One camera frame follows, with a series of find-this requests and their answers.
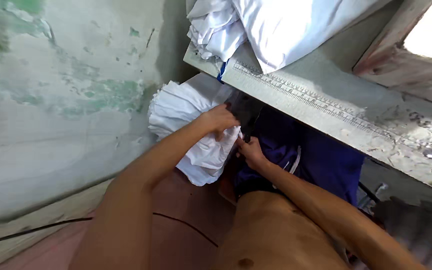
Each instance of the ruler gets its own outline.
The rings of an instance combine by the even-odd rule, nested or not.
[[[405,144],[415,150],[421,149],[422,145],[420,143],[388,131],[387,129],[365,119],[363,114],[357,113],[355,109],[343,106],[339,102],[311,91],[304,86],[296,85],[270,73],[261,74],[257,68],[240,60],[234,62],[232,69],[246,77],[281,92],[306,106],[316,108],[321,112],[348,123],[364,132],[380,136],[392,143]]]

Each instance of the blue tape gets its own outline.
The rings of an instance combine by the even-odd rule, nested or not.
[[[223,81],[221,80],[223,78],[223,74],[224,71],[226,70],[226,63],[227,62],[223,62],[223,65],[221,66],[221,70],[219,71],[219,74],[217,75],[216,79],[220,82],[223,83]]]

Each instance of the cutting table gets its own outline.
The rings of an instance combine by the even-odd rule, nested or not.
[[[351,73],[395,12],[385,7],[335,35],[300,60],[262,74],[248,42],[225,65],[220,80],[432,186],[432,103],[389,90]],[[203,60],[189,45],[184,61],[218,77],[222,62]]]

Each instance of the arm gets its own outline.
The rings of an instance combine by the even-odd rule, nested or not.
[[[423,270],[411,253],[354,206],[281,169],[264,157],[258,139],[238,139],[249,167],[271,181],[315,224],[354,252],[373,270]]]
[[[149,269],[151,193],[201,138],[239,122],[219,105],[161,140],[109,185],[70,270]]]

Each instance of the peeling paint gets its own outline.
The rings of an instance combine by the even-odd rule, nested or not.
[[[129,35],[132,37],[139,37],[139,31],[135,30],[134,28],[130,27],[129,28]]]

